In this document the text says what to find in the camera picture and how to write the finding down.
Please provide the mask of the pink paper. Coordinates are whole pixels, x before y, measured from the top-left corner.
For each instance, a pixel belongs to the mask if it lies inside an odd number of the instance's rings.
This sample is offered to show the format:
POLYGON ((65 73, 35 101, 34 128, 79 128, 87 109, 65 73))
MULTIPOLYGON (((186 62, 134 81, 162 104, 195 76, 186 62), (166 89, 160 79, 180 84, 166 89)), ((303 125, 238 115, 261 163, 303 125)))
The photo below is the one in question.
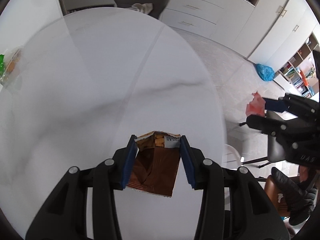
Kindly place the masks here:
POLYGON ((264 117, 266 101, 258 92, 252 93, 252 95, 252 101, 250 101, 246 106, 246 116, 258 115, 264 117))

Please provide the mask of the brown snack wrapper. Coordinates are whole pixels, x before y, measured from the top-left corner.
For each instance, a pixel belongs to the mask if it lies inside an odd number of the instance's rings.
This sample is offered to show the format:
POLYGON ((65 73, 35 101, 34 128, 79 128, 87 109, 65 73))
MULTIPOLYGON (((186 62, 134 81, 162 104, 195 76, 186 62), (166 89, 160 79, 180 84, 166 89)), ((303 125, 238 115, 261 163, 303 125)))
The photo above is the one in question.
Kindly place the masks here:
POLYGON ((128 187, 171 197, 180 163, 179 134, 152 131, 135 139, 138 152, 128 187))

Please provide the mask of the blue plastic bag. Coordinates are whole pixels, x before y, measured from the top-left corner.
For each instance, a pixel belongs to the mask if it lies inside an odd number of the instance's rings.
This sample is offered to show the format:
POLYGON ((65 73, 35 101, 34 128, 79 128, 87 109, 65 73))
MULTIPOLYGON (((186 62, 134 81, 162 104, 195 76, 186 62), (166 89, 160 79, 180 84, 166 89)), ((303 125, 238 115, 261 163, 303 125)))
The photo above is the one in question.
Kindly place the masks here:
POLYGON ((274 70, 269 66, 265 66, 263 64, 256 64, 255 70, 263 81, 272 81, 274 78, 274 70))

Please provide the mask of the open shelf unit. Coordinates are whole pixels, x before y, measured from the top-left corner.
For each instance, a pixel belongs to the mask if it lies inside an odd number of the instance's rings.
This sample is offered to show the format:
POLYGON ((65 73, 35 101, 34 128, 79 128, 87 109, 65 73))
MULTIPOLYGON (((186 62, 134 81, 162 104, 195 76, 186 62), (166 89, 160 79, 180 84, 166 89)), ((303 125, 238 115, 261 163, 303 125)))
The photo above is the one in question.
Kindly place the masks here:
POLYGON ((319 48, 319 42, 311 33, 303 45, 274 75, 274 82, 286 93, 312 98, 317 92, 313 51, 319 48))

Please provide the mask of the white tall cupboard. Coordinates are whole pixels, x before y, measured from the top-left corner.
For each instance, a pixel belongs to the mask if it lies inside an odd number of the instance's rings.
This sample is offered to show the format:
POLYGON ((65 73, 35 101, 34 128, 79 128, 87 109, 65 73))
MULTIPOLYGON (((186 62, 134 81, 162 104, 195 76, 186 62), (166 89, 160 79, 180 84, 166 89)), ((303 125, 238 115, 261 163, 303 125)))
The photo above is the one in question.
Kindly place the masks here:
POLYGON ((305 0, 259 0, 232 45, 253 63, 278 70, 317 24, 305 0))

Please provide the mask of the white drawer cabinet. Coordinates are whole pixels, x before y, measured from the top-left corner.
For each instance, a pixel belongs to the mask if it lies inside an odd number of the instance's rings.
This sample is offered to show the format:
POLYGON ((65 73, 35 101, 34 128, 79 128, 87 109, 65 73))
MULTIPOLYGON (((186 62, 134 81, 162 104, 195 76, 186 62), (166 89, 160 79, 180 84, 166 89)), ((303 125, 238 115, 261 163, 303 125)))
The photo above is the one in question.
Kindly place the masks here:
POLYGON ((253 10, 245 0, 170 0, 162 21, 231 47, 253 10))

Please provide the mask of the beige cloth on chair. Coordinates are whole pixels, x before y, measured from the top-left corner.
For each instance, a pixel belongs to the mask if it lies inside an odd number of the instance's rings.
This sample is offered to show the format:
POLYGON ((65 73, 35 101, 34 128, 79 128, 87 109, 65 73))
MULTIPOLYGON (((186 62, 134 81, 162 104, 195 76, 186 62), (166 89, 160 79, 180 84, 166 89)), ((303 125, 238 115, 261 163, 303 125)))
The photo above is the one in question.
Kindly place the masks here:
POLYGON ((153 4, 152 3, 144 3, 144 4, 135 3, 131 5, 129 9, 148 15, 150 12, 153 11, 153 4))

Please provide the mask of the clear bag with snack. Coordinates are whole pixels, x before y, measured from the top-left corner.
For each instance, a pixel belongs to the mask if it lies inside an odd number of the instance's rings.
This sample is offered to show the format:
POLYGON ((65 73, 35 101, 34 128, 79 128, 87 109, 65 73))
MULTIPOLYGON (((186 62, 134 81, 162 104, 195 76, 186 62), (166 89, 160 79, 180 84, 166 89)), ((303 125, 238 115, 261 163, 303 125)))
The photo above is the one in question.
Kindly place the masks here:
POLYGON ((1 76, 1 85, 4 87, 9 80, 10 74, 14 71, 16 64, 20 61, 22 48, 16 48, 10 54, 4 55, 5 71, 1 76))

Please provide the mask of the green plastic bag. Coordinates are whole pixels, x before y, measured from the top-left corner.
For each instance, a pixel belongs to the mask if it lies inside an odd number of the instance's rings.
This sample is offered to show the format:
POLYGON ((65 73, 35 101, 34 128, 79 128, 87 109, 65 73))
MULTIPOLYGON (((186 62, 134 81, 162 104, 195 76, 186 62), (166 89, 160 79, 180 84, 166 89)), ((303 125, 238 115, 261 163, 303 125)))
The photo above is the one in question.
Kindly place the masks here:
POLYGON ((5 71, 5 66, 4 66, 4 55, 3 55, 3 54, 1 54, 1 55, 0 55, 0 76, 2 76, 2 75, 3 75, 4 71, 5 71))

